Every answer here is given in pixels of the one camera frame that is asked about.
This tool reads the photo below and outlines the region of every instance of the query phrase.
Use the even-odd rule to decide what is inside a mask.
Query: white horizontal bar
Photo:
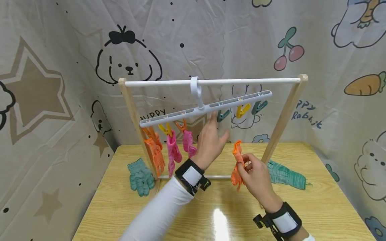
[[[207,179],[230,179],[230,175],[205,175]],[[170,179],[168,175],[161,175],[158,179]]]
[[[126,81],[126,87],[146,86],[182,86],[190,85],[190,80],[158,80],[158,81]],[[224,85],[224,84],[278,84],[299,83],[300,78],[270,78],[270,79],[199,79],[198,85]]]
[[[262,92],[257,92],[254,94],[247,94],[241,97],[232,98],[224,101],[215,102],[212,104],[206,104],[202,109],[198,107],[190,108],[183,111],[177,111],[166,115],[161,115],[157,117],[152,117],[150,119],[141,120],[139,122],[139,126],[141,128],[163,124],[166,122],[172,122],[176,120],[181,120],[184,118],[202,115],[205,113],[210,113],[213,111],[223,110],[226,108],[231,108],[233,106],[240,106],[247,103],[255,103],[257,101],[264,100],[268,97],[272,96],[272,92],[270,90],[264,90]]]

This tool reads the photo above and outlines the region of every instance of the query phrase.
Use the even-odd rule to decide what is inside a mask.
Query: black wrist strap
[[[189,183],[185,178],[184,174],[189,170],[189,168],[193,167],[200,175],[201,178],[197,183]],[[198,187],[202,190],[206,190],[207,187],[210,186],[211,182],[204,177],[204,171],[199,168],[191,159],[187,159],[175,172],[176,177],[183,183],[188,192],[194,196],[197,193]]]
[[[292,222],[292,224],[296,224],[296,227],[290,231],[284,233],[281,232],[281,227],[276,226],[275,219],[277,220],[278,218],[283,216],[288,217],[289,222]],[[253,219],[253,221],[259,228],[262,228],[263,226],[270,228],[277,240],[279,240],[278,237],[288,239],[294,236],[302,226],[300,217],[296,214],[296,212],[291,208],[291,206],[287,202],[283,203],[279,211],[275,213],[266,212],[266,215],[264,217],[261,217],[261,215],[259,214]]]

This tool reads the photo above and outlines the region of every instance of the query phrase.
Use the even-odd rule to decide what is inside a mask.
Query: hand
[[[217,133],[217,116],[213,112],[209,121],[200,132],[197,143],[196,155],[191,158],[199,168],[205,171],[210,164],[220,155],[229,137],[227,130],[222,137]]]
[[[248,191],[261,203],[268,213],[279,211],[283,201],[273,191],[267,165],[251,153],[244,154],[242,157],[244,162],[251,162],[245,169],[242,164],[237,164],[237,169]]]

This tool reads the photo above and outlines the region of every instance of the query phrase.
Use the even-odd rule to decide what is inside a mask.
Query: fabric backdrop
[[[310,143],[386,240],[385,0],[3,0],[0,17],[0,240],[73,236],[113,150],[139,143],[120,77],[298,74],[281,141]],[[267,89],[219,123],[229,142],[269,141],[290,86],[203,88],[205,103]],[[142,119],[196,106],[188,87],[133,92]],[[195,140],[207,118],[187,120]]]

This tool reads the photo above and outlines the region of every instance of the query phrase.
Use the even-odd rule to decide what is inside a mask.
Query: cherry drawing
[[[301,45],[292,45],[289,43],[289,40],[295,35],[296,27],[290,27],[286,33],[285,38],[280,40],[278,44],[278,48],[281,49],[284,47],[283,55],[280,56],[273,65],[273,68],[277,71],[282,71],[286,68],[287,65],[287,57],[286,50],[287,47],[290,49],[288,54],[289,61],[293,62],[300,59],[304,55],[304,48]]]

